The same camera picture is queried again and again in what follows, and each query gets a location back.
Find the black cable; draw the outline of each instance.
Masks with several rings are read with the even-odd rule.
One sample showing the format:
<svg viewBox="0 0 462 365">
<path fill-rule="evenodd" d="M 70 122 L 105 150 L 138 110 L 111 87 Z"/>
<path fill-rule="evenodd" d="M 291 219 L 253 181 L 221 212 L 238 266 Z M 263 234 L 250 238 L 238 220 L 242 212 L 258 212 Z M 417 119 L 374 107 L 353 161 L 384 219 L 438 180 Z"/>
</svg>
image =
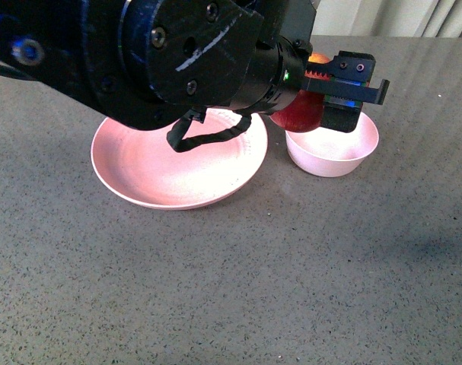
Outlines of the black cable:
<svg viewBox="0 0 462 365">
<path fill-rule="evenodd" d="M 25 73 L 16 70 L 15 68 L 3 65 L 0 65 L 0 76 L 22 81 L 35 81 L 31 76 L 28 76 Z"/>
</svg>

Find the gray countertop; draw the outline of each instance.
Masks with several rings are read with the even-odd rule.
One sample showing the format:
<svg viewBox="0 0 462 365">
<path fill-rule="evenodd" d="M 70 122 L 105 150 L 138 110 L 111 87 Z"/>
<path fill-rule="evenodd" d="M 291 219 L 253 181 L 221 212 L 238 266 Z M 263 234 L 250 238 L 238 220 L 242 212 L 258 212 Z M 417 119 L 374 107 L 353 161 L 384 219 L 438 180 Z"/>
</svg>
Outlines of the gray countertop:
<svg viewBox="0 0 462 365">
<path fill-rule="evenodd" d="M 267 121 L 255 177 L 193 211 L 114 195 L 103 116 L 0 78 L 0 364 L 462 363 L 462 40 L 313 41 L 391 80 L 376 152 L 321 179 Z"/>
</svg>

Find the bowl rim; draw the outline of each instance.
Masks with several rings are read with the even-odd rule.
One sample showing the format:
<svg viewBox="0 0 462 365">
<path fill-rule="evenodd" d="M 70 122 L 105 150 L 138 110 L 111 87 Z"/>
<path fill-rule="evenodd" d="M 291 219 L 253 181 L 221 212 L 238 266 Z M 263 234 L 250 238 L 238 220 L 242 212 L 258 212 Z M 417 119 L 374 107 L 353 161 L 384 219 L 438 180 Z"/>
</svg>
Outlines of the bowl rim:
<svg viewBox="0 0 462 365">
<path fill-rule="evenodd" d="M 360 157 L 355 157 L 355 158 L 350 158 L 350 159 L 336 159 L 336 158 L 324 158 L 324 157 L 321 157 L 321 156 L 317 156 L 316 154 L 314 154 L 313 152 L 311 151 L 308 151 L 306 150 L 305 148 L 303 148 L 302 146 L 300 146 L 294 139 L 293 137 L 291 136 L 291 133 L 293 134 L 296 134 L 296 135 L 299 135 L 301 133 L 295 133 L 295 132 L 289 132 L 289 131 L 285 131 L 285 134 L 286 134 L 286 140 L 287 142 L 291 142 L 295 147 L 298 148 L 298 150 L 300 150 L 302 153 L 306 154 L 306 155 L 309 155 L 309 156 L 312 156 L 312 157 L 315 157 L 319 160 L 323 160 L 323 161 L 331 161 L 331 162 L 353 162 L 353 161 L 357 161 L 357 160 L 362 160 L 364 158 L 366 158 L 367 156 L 369 156 L 370 154 L 372 154 L 374 152 L 374 150 L 376 150 L 376 148 L 378 147 L 379 145 L 379 142 L 380 142 L 380 134 L 379 134 L 379 131 L 378 131 L 378 127 L 374 124 L 373 120 L 368 116 L 366 115 L 365 113 L 361 112 L 361 115 L 360 115 L 360 120 L 361 119 L 365 119 L 365 121 L 367 123 L 369 123 L 370 125 L 373 126 L 373 129 L 374 129 L 374 136 L 376 138 L 376 142 L 374 143 L 374 146 L 373 148 L 370 148 L 368 151 L 368 153 L 366 154 L 362 154 Z"/>
</svg>

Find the screw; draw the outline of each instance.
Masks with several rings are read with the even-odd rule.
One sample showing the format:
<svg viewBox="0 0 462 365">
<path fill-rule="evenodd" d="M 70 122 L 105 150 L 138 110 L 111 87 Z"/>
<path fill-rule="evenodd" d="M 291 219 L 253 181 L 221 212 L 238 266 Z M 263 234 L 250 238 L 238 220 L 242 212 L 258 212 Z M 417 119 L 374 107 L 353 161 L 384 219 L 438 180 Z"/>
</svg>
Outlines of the screw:
<svg viewBox="0 0 462 365">
<path fill-rule="evenodd" d="M 163 48 L 167 40 L 167 32 L 162 27 L 157 27 L 151 31 L 151 44 L 154 48 Z"/>
<path fill-rule="evenodd" d="M 207 5 L 207 20 L 211 23 L 215 22 L 218 17 L 218 6 L 214 2 Z"/>
<path fill-rule="evenodd" d="M 22 65 L 38 66 L 45 58 L 45 51 L 36 40 L 23 38 L 12 45 L 12 55 Z"/>
<path fill-rule="evenodd" d="M 115 76 L 106 75 L 100 82 L 100 89 L 106 94 L 111 94 L 116 91 L 116 83 L 117 79 Z"/>
<path fill-rule="evenodd" d="M 192 95 L 195 95 L 197 92 L 197 81 L 192 80 L 186 85 L 186 93 L 191 97 Z"/>
</svg>

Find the pink plate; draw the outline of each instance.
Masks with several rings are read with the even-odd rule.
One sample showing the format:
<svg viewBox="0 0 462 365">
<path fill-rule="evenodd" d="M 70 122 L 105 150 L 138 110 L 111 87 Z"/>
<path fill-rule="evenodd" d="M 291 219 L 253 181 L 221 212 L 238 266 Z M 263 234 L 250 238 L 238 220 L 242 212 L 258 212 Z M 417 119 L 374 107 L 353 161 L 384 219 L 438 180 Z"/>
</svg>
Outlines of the pink plate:
<svg viewBox="0 0 462 365">
<path fill-rule="evenodd" d="M 209 109 L 205 123 L 194 122 L 187 137 L 220 132 L 236 125 L 239 118 L 228 110 Z M 95 173 L 107 188 L 132 203 L 183 210 L 236 192 L 258 171 L 266 155 L 268 137 L 257 114 L 239 137 L 182 154 L 167 143 L 170 130 L 171 125 L 141 132 L 105 119 L 92 141 Z"/>
</svg>

